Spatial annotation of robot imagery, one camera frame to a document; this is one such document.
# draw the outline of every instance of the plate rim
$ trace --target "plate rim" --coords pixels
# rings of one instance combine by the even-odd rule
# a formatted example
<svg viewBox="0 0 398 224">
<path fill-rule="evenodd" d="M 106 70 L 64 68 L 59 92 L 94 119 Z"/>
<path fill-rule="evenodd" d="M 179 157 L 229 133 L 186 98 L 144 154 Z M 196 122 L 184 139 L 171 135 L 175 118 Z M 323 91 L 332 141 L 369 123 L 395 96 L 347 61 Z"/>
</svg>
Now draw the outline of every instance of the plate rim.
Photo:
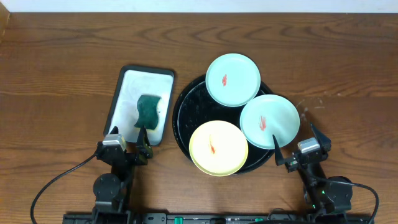
<svg viewBox="0 0 398 224">
<path fill-rule="evenodd" d="M 231 124 L 231 123 L 229 123 L 229 122 L 227 122 L 227 121 L 213 120 L 213 121 L 208 121 L 208 122 L 206 122 L 206 123 L 204 123 L 204 124 L 207 124 L 207 123 L 210 123 L 210 122 L 215 122 L 215 121 L 221 121 L 221 122 L 223 122 L 223 123 L 228 123 L 228 125 L 234 126 L 236 129 L 239 130 L 239 132 L 242 133 L 242 131 L 241 131 L 238 127 L 236 127 L 235 125 L 233 125 L 233 124 Z M 191 138 L 190 138 L 190 140 L 189 140 L 189 154 L 190 154 L 190 155 L 191 155 L 191 153 L 192 153 L 192 147 L 191 147 L 191 145 L 193 144 L 193 142 L 192 142 L 192 137 L 195 135 L 195 132 L 196 132 L 201 126 L 199 126 L 199 127 L 193 132 L 193 134 L 192 134 L 192 136 L 191 136 Z M 224 176 L 227 176 L 227 175 L 232 175 L 232 174 L 236 173 L 237 171 L 239 171 L 239 170 L 242 168 L 242 166 L 245 164 L 246 160 L 248 159 L 248 155 L 249 155 L 249 144 L 248 144 L 248 142 L 246 141 L 246 145 L 245 145 L 245 155 L 244 155 L 243 161 L 242 161 L 238 166 L 236 166 L 233 170 L 231 170 L 230 172 L 224 172 L 224 173 L 220 173 L 220 174 L 217 174 L 217 173 L 215 173 L 215 172 L 210 172 L 209 170 L 206 170 L 205 168 L 203 168 L 203 167 L 198 163 L 198 161 L 197 161 L 195 158 L 193 158 L 193 157 L 191 157 L 191 158 L 192 158 L 192 162 L 193 162 L 202 172 L 204 172 L 204 173 L 206 173 L 206 174 L 209 174 L 209 175 L 213 175 L 213 176 L 215 176 L 215 177 L 224 177 Z"/>
<path fill-rule="evenodd" d="M 298 128 L 297 128 L 297 131 L 296 131 L 295 135 L 293 136 L 293 138 L 292 138 L 287 144 L 285 144 L 285 145 L 280 145 L 280 146 L 279 146 L 279 147 L 284 147 L 284 146 L 288 145 L 289 143 L 291 143 L 291 142 L 294 140 L 294 138 L 297 136 L 297 134 L 299 133 L 299 130 L 300 130 L 300 116 L 299 116 L 299 112 L 297 111 L 297 109 L 296 109 L 296 107 L 294 106 L 294 104 L 293 104 L 292 102 L 290 102 L 290 100 L 284 98 L 283 96 L 279 96 L 279 95 L 275 95 L 275 94 L 265 94 L 265 95 L 257 96 L 257 97 L 255 97 L 253 100 L 255 100 L 256 98 L 268 98 L 268 97 L 269 97 L 269 98 L 278 98 L 278 99 L 281 99 L 281 100 L 284 100 L 284 101 L 288 102 L 288 103 L 289 103 L 289 106 L 291 105 L 291 106 L 296 110 L 296 112 L 297 112 L 297 120 L 298 120 Z M 239 125 L 240 125 L 240 127 L 241 127 L 242 133 L 244 134 L 244 136 L 246 137 L 246 139 L 248 140 L 248 142 L 250 142 L 252 145 L 254 145 L 254 146 L 256 146 L 256 147 L 259 147 L 259 148 L 261 148 L 261 149 L 274 150 L 275 148 L 269 149 L 269 148 L 266 148 L 266 147 L 264 147 L 264 146 L 262 146 L 262 145 L 260 145 L 260 144 L 255 143 L 254 141 L 250 140 L 250 139 L 248 138 L 247 134 L 244 132 L 244 130 L 243 130 L 243 125 L 242 125 L 242 122 L 243 122 L 242 114 L 243 114 L 243 111 L 245 110 L 245 108 L 247 107 L 247 105 L 248 105 L 249 103 L 247 103 L 247 104 L 244 106 L 244 108 L 243 108 L 243 110 L 242 110 L 242 113 L 241 113 L 241 117 L 240 117 L 240 119 L 239 119 Z"/>
<path fill-rule="evenodd" d="M 208 76 L 209 76 L 209 71 L 210 71 L 210 69 L 211 69 L 212 67 L 214 67 L 214 64 L 215 64 L 218 60 L 222 60 L 224 57 L 229 57 L 229 56 L 238 56 L 238 57 L 243 57 L 243 58 L 249 60 L 249 61 L 252 62 L 252 63 L 254 64 L 254 66 L 257 68 L 257 71 L 258 71 L 258 74 L 259 74 L 259 75 L 258 75 L 258 83 L 257 83 L 257 86 L 256 86 L 256 90 L 257 90 L 257 91 L 254 92 L 254 94 L 250 97 L 250 99 L 246 100 L 245 102 L 243 102 L 243 103 L 241 103 L 241 104 L 237 104 L 237 105 L 227 105 L 227 104 L 225 104 L 225 103 L 223 103 L 223 102 L 217 100 L 217 99 L 214 97 L 214 95 L 211 93 L 211 91 L 209 90 L 209 87 L 208 87 L 208 85 L 209 85 L 209 84 L 208 84 Z M 210 96 L 211 96 L 217 103 L 219 103 L 219 104 L 221 104 L 221 105 L 223 105 L 223 106 L 239 107 L 239 106 L 245 105 L 246 103 L 249 103 L 254 97 L 256 97 L 258 91 L 260 90 L 260 86 L 261 86 L 261 83 L 262 83 L 262 82 L 261 82 L 261 72 L 260 72 L 260 70 L 259 70 L 259 67 L 256 65 L 256 63 L 255 63 L 253 60 L 251 60 L 251 58 L 249 58 L 248 56 L 243 55 L 243 54 L 238 54 L 238 53 L 228 53 L 228 54 L 221 55 L 221 56 L 219 56 L 218 58 L 216 58 L 214 61 L 212 61 L 212 63 L 210 64 L 210 66 L 207 68 L 207 71 L 206 71 L 205 83 L 206 83 L 207 92 L 210 94 Z"/>
</svg>

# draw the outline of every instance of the yellow plate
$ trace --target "yellow plate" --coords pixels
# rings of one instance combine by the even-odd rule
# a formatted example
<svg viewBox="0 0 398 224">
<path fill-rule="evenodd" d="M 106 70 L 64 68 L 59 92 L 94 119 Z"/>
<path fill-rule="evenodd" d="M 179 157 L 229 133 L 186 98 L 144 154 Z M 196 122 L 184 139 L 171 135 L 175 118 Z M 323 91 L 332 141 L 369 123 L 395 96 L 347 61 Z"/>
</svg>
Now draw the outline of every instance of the yellow plate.
<svg viewBox="0 0 398 224">
<path fill-rule="evenodd" d="M 226 121 L 209 121 L 199 126 L 189 142 L 193 163 L 203 172 L 218 177 L 238 171 L 248 152 L 242 131 Z"/>
</svg>

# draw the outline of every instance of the white wall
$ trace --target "white wall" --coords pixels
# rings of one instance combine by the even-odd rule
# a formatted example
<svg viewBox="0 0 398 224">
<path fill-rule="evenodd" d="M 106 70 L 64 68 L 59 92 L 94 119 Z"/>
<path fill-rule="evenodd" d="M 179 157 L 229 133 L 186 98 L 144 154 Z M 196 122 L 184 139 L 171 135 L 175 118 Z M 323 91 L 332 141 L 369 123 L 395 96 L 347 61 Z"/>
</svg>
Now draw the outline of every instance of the white wall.
<svg viewBox="0 0 398 224">
<path fill-rule="evenodd" d="M 398 0 L 0 0 L 10 12 L 398 12 Z"/>
</svg>

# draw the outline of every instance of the light blue plate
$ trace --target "light blue plate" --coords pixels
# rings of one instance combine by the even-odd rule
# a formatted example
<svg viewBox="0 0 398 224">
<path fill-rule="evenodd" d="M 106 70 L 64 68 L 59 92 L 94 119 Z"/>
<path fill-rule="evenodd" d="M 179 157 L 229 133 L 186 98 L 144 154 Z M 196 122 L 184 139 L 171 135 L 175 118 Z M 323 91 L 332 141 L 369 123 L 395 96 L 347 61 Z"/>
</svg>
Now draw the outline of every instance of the light blue plate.
<svg viewBox="0 0 398 224">
<path fill-rule="evenodd" d="M 289 100 L 277 95 L 261 95 L 243 108 L 240 125 L 251 144 L 262 149 L 275 149 L 272 135 L 279 147 L 286 146 L 299 131 L 300 117 Z"/>
<path fill-rule="evenodd" d="M 206 73 L 207 91 L 224 106 L 245 105 L 256 96 L 260 82 L 260 71 L 256 64 L 241 54 L 218 57 Z"/>
</svg>

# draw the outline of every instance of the plate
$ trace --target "plate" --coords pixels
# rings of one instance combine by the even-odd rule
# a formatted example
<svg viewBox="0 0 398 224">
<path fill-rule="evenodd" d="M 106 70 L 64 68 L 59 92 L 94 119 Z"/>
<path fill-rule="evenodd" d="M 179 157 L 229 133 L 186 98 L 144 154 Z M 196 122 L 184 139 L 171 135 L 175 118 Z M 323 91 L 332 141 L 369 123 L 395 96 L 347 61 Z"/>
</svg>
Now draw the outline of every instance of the plate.
<svg viewBox="0 0 398 224">
<path fill-rule="evenodd" d="M 286 98 L 262 95 L 251 100 L 242 110 L 240 127 L 248 141 L 262 149 L 275 149 L 290 143 L 300 128 L 296 107 Z"/>
<path fill-rule="evenodd" d="M 257 95 L 272 94 L 272 91 L 261 83 Z M 228 107 L 217 103 L 207 92 L 205 76 L 202 75 L 192 81 L 175 102 L 173 111 L 173 131 L 178 146 L 185 156 L 191 160 L 189 141 L 193 132 L 200 125 L 214 120 L 227 121 L 239 128 L 239 118 L 243 106 Z M 243 174 L 263 165 L 274 150 L 264 150 L 248 143 L 249 152 L 242 168 L 234 174 Z"/>
<path fill-rule="evenodd" d="M 245 105 L 257 95 L 260 83 L 260 71 L 256 64 L 241 54 L 218 57 L 206 73 L 210 96 L 224 106 Z"/>
<path fill-rule="evenodd" d="M 242 131 L 226 121 L 204 123 L 193 132 L 189 142 L 193 163 L 217 177 L 238 171 L 248 158 L 248 151 L 248 141 Z"/>
</svg>

